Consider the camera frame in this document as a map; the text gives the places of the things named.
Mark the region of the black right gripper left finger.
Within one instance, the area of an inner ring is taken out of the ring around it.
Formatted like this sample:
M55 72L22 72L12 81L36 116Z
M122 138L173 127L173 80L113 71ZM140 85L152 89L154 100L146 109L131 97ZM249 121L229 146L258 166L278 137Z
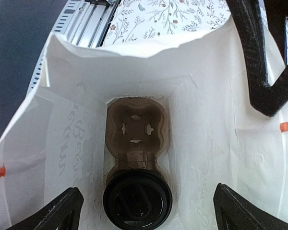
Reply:
M84 197L77 187L70 187L41 210L10 230L78 230Z

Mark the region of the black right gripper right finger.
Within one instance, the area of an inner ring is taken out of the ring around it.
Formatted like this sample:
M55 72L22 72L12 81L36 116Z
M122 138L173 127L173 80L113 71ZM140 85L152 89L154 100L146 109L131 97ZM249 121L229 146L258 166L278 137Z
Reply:
M225 184L217 185L213 202L219 230L288 230L288 223L262 211Z

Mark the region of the brown cardboard cup carrier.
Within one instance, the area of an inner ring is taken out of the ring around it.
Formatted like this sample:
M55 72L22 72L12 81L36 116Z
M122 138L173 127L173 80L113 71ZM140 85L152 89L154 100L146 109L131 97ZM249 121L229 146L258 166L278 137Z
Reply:
M141 97L120 98L107 110L105 145L115 159L106 182L123 170L144 169L168 181L157 159L169 148L169 118L158 102Z

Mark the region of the white paper takeout bag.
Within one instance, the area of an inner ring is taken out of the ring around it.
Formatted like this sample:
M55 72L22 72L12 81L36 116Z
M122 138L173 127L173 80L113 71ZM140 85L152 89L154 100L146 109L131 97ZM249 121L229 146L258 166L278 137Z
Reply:
M0 230L69 187L79 228L112 230L102 202L123 169L156 170L173 209L163 230L215 230L226 184L288 223L288 102L267 117L250 104L233 19L212 32L88 49L52 34L41 80L0 138Z

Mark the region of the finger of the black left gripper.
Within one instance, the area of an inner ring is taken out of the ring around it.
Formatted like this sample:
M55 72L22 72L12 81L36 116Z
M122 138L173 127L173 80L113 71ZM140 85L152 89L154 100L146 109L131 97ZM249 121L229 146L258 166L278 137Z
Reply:
M288 101L288 64L276 82L269 85L259 2L229 0L227 4L242 44L250 104L263 115L273 117ZM288 0L266 0L264 4L268 27L276 39L281 61L284 61L287 57L285 30Z

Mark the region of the aluminium front rail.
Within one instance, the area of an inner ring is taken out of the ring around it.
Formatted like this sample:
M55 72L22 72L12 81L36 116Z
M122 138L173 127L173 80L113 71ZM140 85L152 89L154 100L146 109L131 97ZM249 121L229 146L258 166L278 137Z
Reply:
M96 48L102 45L119 5L106 0L69 0L51 32L63 35L75 46Z

